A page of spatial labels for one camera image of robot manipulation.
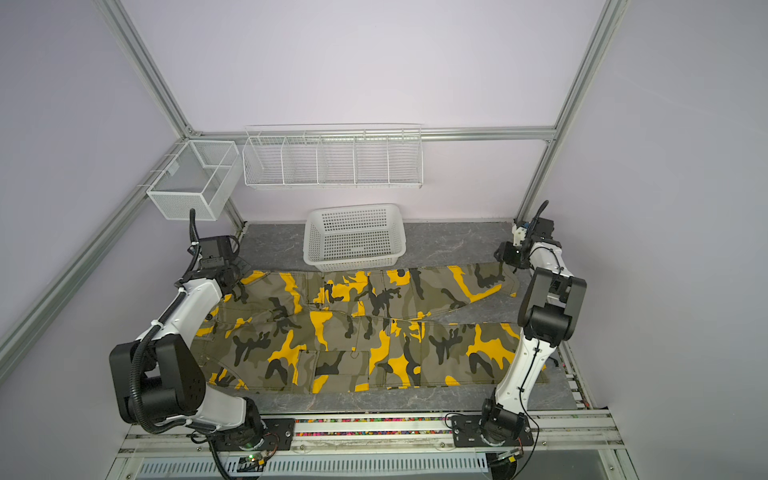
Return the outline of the camouflage yellow green trousers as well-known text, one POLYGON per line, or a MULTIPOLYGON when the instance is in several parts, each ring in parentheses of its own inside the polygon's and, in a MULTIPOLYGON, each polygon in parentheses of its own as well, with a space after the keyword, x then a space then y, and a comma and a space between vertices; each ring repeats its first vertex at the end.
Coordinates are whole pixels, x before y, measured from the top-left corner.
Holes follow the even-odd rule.
POLYGON ((493 385, 520 334, 502 321, 453 322, 520 294, 500 263, 350 272, 253 271, 191 346, 207 382, 236 392, 352 393, 493 385))

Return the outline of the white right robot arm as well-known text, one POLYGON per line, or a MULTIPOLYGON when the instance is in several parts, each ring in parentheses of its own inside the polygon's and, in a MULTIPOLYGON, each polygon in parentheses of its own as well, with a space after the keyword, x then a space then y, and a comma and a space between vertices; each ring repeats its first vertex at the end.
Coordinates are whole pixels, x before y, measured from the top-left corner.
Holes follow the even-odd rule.
POLYGON ((502 263, 530 273, 517 317, 520 340, 510 369, 484 401, 481 414, 445 417, 457 447, 520 446, 535 425, 528 411, 534 384, 546 361, 575 331, 587 282, 566 267, 561 243, 553 238, 554 222, 542 216, 548 205, 543 201, 494 253, 502 263))

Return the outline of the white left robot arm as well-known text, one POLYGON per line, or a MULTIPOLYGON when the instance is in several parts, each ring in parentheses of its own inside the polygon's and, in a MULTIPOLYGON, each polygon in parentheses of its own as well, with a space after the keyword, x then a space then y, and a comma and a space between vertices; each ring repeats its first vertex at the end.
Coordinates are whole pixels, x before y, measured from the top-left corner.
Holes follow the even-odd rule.
POLYGON ((208 385, 191 351, 196 332, 226 296, 248 297, 239 242, 232 235, 200 236, 194 210, 189 212, 189 238, 191 261, 175 284, 173 301, 135 340, 110 352, 119 415, 150 434, 186 427, 252 450, 266 434, 255 402, 208 385))

